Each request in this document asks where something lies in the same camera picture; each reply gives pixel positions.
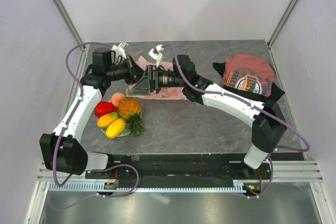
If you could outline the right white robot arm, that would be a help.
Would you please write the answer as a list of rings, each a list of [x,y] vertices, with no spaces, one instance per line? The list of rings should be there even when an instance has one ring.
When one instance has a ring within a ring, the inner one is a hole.
[[[275,150],[287,129],[283,114],[274,101],[255,101],[234,94],[198,75],[187,55],[173,60],[173,70],[163,71],[148,65],[141,79],[129,90],[130,95],[149,96],[164,87],[182,87],[186,98],[224,111],[252,128],[251,147],[240,166],[248,179],[259,173],[262,162]]]

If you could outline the pineapple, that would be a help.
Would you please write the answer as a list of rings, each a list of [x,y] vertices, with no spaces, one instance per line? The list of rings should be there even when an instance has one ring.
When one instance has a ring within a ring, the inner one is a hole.
[[[142,126],[142,109],[135,98],[125,98],[118,105],[120,116],[126,121],[130,132],[139,137],[144,132]]]

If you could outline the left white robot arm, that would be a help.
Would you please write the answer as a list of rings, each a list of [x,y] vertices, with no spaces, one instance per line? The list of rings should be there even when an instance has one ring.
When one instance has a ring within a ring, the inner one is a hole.
[[[108,49],[105,44],[94,50],[92,65],[81,79],[75,79],[79,88],[76,97],[58,126],[50,133],[44,133],[39,140],[45,167],[54,175],[58,172],[81,175],[97,170],[103,178],[111,178],[115,165],[108,161],[108,155],[88,153],[81,146],[85,126],[111,82],[124,80],[127,84],[138,81],[142,69],[125,53],[126,43]]]

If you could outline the peach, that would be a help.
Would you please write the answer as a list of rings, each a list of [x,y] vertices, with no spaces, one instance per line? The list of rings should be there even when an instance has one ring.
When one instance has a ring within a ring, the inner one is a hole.
[[[119,103],[126,97],[127,96],[125,94],[118,92],[111,97],[110,101],[114,106],[118,107]]]

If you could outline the pink plastic bag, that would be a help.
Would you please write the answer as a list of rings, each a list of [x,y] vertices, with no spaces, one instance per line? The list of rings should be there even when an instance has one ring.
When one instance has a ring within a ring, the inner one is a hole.
[[[154,63],[147,61],[143,56],[140,56],[138,60],[135,62],[141,69],[145,70],[147,65],[154,65]],[[165,70],[173,70],[173,64],[171,62],[162,61],[161,66]],[[147,100],[187,100],[186,96],[183,94],[181,87],[173,87],[173,88],[161,88],[158,94],[151,93],[150,95],[131,95],[130,90],[134,87],[135,84],[129,85],[126,89],[126,94],[128,97],[134,97],[139,99],[147,99]]]

